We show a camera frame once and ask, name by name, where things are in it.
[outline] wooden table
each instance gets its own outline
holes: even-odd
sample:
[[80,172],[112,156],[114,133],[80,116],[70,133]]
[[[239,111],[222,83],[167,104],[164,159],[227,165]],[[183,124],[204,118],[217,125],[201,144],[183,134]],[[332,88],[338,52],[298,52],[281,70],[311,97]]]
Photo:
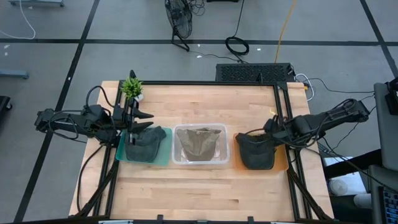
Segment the wooden table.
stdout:
[[[103,82],[102,86],[113,103],[118,82]],[[288,83],[288,87],[293,115],[309,114],[303,85]],[[98,103],[112,109],[102,93]],[[216,85],[144,85],[140,110],[153,114],[155,125],[170,128],[182,123],[224,123],[230,149],[234,133],[261,128],[276,112],[272,87]],[[83,162],[98,146],[95,139],[88,140]],[[318,150],[316,145],[311,149]],[[103,156],[104,150],[84,171],[81,206],[98,186]],[[308,191],[333,217],[320,157],[304,150],[301,156]],[[171,158],[167,167],[121,162],[111,218],[156,219],[163,214],[165,220],[230,221],[247,220],[248,216],[255,221],[294,220],[286,172],[236,170],[232,161],[223,167],[178,166]],[[302,197],[296,189],[304,217]],[[103,194],[100,214],[104,213],[107,194]],[[70,214],[76,212],[75,193]]]

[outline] fan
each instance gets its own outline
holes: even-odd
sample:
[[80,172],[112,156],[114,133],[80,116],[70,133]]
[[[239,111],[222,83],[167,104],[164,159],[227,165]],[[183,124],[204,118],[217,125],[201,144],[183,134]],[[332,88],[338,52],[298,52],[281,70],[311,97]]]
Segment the fan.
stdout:
[[[167,17],[173,28],[172,43],[182,49],[189,51],[189,46],[184,39],[192,33],[192,13],[187,0],[165,0]],[[174,42],[174,36],[177,36],[185,45],[181,46]]]

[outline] yellow cable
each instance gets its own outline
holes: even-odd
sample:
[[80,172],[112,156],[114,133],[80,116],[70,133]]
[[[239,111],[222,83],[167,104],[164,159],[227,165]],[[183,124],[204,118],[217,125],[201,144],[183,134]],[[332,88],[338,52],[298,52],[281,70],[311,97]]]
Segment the yellow cable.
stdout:
[[278,48],[276,49],[276,55],[275,55],[275,63],[278,60],[280,42],[282,41],[282,36],[284,35],[286,24],[289,21],[290,16],[292,15],[292,11],[293,11],[295,5],[296,5],[296,0],[293,0],[292,6],[290,7],[289,13],[287,14],[285,24],[284,24],[284,26],[282,28],[282,32],[280,33],[280,36],[279,36]]

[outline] orange plastic mat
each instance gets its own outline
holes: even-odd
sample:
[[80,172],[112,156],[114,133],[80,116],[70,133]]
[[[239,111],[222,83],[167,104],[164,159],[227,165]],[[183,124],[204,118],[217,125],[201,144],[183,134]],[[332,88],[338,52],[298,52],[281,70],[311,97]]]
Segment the orange plastic mat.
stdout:
[[[244,166],[242,159],[241,159],[241,153],[239,152],[239,144],[236,140],[236,136],[238,134],[234,134],[234,143],[233,143],[233,162],[235,169],[237,170],[249,170],[246,166]],[[274,160],[274,166],[272,169],[269,169],[267,171],[285,171],[289,168],[289,164],[287,162],[287,155],[286,155],[286,150],[285,146],[278,146],[275,152],[275,160]]]

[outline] green tray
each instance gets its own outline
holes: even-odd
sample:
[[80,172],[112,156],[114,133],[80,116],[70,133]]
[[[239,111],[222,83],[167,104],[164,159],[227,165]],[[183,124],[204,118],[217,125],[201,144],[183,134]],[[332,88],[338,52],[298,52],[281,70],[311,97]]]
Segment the green tray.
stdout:
[[162,128],[166,132],[166,138],[160,142],[159,151],[157,152],[156,158],[152,162],[136,162],[130,161],[126,157],[126,151],[124,150],[124,136],[126,131],[122,132],[120,137],[119,147],[116,151],[116,159],[119,161],[141,163],[141,164],[152,164],[158,166],[167,166],[170,160],[170,152],[172,150],[172,139],[173,131],[170,128]]

